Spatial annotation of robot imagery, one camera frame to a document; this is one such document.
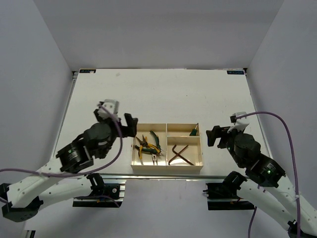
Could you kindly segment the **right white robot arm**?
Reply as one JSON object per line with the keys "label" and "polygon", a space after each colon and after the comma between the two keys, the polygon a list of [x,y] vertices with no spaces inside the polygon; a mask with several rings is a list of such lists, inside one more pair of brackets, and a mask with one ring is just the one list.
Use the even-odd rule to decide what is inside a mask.
{"label": "right white robot arm", "polygon": [[291,238],[317,236],[317,211],[295,191],[285,170],[261,153],[261,145],[244,131],[216,125],[206,131],[208,146],[218,139],[245,174],[232,171],[222,182],[220,193],[243,198],[278,222]]}

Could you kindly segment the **beige three-compartment tray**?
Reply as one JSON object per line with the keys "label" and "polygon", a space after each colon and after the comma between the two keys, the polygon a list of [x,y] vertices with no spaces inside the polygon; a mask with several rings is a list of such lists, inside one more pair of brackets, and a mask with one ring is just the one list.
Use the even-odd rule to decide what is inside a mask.
{"label": "beige three-compartment tray", "polygon": [[131,167],[135,172],[159,174],[199,174],[203,168],[200,127],[197,136],[189,136],[196,123],[141,123],[137,126],[137,135],[148,138],[155,145],[150,130],[159,137],[162,152],[157,155],[158,165],[153,165],[152,157],[143,153],[143,163],[138,157],[135,145],[140,145],[136,137],[132,144]]}

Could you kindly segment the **green side cutters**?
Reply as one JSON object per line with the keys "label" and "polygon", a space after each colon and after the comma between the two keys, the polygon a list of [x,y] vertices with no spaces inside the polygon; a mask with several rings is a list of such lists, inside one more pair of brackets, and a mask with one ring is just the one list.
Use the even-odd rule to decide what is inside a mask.
{"label": "green side cutters", "polygon": [[162,152],[162,148],[159,142],[159,137],[152,130],[150,130],[150,134],[154,137],[154,140],[156,143],[155,145],[149,143],[148,138],[146,136],[142,136],[142,140],[136,137],[140,145],[135,145],[134,148],[138,150],[139,159],[142,159],[143,152],[150,153],[153,155],[160,155]]}

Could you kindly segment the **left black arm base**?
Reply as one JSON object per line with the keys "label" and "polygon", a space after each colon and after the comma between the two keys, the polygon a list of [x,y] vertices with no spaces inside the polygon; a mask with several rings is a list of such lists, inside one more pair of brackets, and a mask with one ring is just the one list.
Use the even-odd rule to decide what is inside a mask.
{"label": "left black arm base", "polygon": [[86,176],[90,181],[90,194],[73,199],[73,207],[119,208],[123,202],[125,184],[120,180],[106,180],[100,174]]}

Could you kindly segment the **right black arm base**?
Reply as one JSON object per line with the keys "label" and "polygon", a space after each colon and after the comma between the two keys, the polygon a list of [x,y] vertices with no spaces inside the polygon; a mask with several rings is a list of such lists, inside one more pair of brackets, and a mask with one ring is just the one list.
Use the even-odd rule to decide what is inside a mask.
{"label": "right black arm base", "polygon": [[238,211],[254,210],[255,206],[237,195],[243,182],[247,178],[232,171],[222,182],[206,184],[203,193],[207,195],[208,210],[210,211]]}

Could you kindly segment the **blue corner label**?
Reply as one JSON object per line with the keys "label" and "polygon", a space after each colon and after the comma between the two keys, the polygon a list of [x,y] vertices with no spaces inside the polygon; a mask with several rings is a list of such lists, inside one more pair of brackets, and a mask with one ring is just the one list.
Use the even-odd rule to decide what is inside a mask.
{"label": "blue corner label", "polygon": [[227,70],[226,72],[229,75],[244,75],[245,74],[243,70]]}
{"label": "blue corner label", "polygon": [[96,73],[96,69],[80,69],[79,73]]}

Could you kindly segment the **left blue corner label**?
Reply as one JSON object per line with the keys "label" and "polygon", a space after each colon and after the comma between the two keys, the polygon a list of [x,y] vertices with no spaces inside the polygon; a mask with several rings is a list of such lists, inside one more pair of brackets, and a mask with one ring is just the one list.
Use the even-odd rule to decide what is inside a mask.
{"label": "left blue corner label", "polygon": [[96,69],[80,69],[79,73],[96,73]]}

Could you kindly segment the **yellow needle-nose pliers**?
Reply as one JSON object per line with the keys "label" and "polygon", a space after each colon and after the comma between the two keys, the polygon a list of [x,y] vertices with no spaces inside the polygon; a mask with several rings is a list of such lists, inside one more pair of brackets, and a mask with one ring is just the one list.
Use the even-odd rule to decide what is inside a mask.
{"label": "yellow needle-nose pliers", "polygon": [[153,144],[150,144],[148,142],[148,148],[149,148],[149,153],[152,157],[152,162],[153,162],[153,165],[158,165],[158,158],[157,158],[157,155],[160,154],[161,152],[161,148],[160,148],[160,145],[159,145],[159,137],[154,135],[154,140],[155,140],[155,145]]}
{"label": "yellow needle-nose pliers", "polygon": [[142,136],[142,140],[136,137],[137,141],[139,142],[139,146],[135,145],[135,148],[138,150],[138,157],[143,163],[143,153],[149,153],[149,148],[148,148],[148,141],[146,136]]}

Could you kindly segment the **right blue corner label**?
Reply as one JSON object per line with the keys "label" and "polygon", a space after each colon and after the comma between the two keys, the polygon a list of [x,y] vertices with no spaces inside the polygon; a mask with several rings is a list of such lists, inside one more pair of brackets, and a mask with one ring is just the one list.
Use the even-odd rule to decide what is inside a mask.
{"label": "right blue corner label", "polygon": [[243,70],[227,70],[226,72],[229,75],[244,75],[245,74]]}

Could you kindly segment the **green orange stubby screwdriver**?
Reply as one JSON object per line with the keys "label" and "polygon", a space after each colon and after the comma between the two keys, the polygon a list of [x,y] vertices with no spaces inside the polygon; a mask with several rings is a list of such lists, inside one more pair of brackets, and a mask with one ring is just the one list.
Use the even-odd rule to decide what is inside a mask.
{"label": "green orange stubby screwdriver", "polygon": [[192,129],[192,131],[190,132],[189,136],[197,136],[199,131],[198,129],[199,129],[199,124],[197,123],[195,127]]}

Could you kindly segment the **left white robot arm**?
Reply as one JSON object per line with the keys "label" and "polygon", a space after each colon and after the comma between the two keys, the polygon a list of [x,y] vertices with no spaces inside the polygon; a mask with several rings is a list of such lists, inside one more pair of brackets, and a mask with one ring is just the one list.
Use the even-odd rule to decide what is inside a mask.
{"label": "left white robot arm", "polygon": [[97,122],[60,149],[55,159],[17,183],[1,184],[4,218],[24,222],[40,210],[71,198],[113,199],[112,188],[96,170],[83,170],[91,167],[94,159],[104,159],[117,138],[134,138],[138,119],[125,113],[127,125],[122,125],[117,113],[96,109],[94,114]]}

